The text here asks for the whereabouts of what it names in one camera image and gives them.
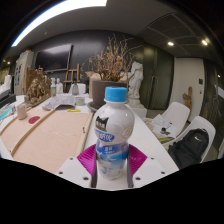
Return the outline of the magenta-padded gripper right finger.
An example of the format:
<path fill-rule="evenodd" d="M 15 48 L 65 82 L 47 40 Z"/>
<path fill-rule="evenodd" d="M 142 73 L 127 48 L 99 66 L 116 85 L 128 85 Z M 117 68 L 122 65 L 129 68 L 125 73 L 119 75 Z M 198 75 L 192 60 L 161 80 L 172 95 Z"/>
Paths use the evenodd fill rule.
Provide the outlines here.
<path fill-rule="evenodd" d="M 153 156 L 147 156 L 129 145 L 127 183 L 129 188 L 140 188 L 167 175 L 165 168 Z"/>

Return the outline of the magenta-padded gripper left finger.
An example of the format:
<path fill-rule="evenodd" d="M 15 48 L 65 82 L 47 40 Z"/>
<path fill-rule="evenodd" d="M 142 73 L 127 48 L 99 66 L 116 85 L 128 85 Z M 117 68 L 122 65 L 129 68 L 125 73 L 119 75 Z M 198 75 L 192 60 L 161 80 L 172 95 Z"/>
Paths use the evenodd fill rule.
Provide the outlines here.
<path fill-rule="evenodd" d="M 85 149 L 77 157 L 69 157 L 56 174 L 84 188 L 97 185 L 96 145 Z"/>

